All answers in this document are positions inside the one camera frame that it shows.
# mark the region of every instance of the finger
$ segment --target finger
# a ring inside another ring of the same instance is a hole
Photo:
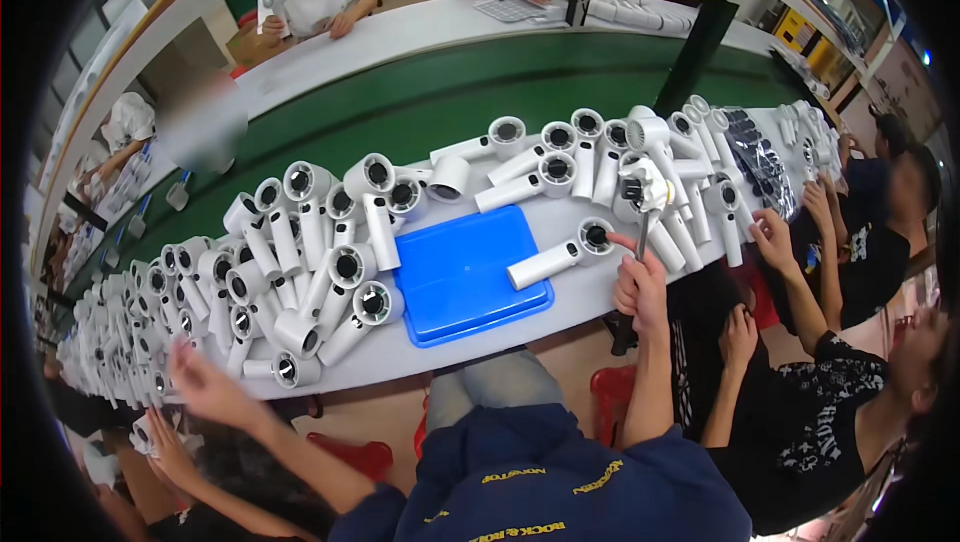
[[[613,291],[613,304],[623,314],[637,314],[637,299],[628,296],[619,287]]]
[[[754,221],[764,220],[767,223],[774,223],[780,216],[773,209],[760,209],[759,211],[753,211],[752,217]]]
[[[742,304],[737,305],[733,307],[733,311],[731,313],[733,317],[733,324],[738,330],[747,329],[747,322],[743,318],[743,308],[744,306]]]
[[[749,312],[746,314],[747,319],[747,333],[750,334],[750,339],[757,339],[757,320],[754,319],[754,316]]]
[[[620,300],[616,296],[613,297],[613,307],[616,308],[618,311],[622,312],[623,314],[630,317],[637,314],[636,306],[625,305],[622,302],[620,302]]]
[[[650,271],[642,262],[639,262],[631,256],[627,256],[623,260],[623,268],[630,273],[630,276],[636,283],[636,287],[639,288],[639,295],[643,294],[644,289],[649,290],[653,286],[653,281],[650,278]]]
[[[637,251],[637,241],[625,234],[618,234],[617,232],[606,232],[606,239],[613,242],[614,244],[623,246],[630,252]]]
[[[161,425],[157,423],[157,416],[150,408],[147,409],[147,433],[150,434],[150,439],[153,440],[153,445],[158,450],[164,447]]]
[[[649,248],[643,249],[643,265],[647,267],[647,271],[650,272],[650,277],[656,282],[666,282],[666,268],[664,268],[664,264],[660,262],[660,259],[658,259]]]

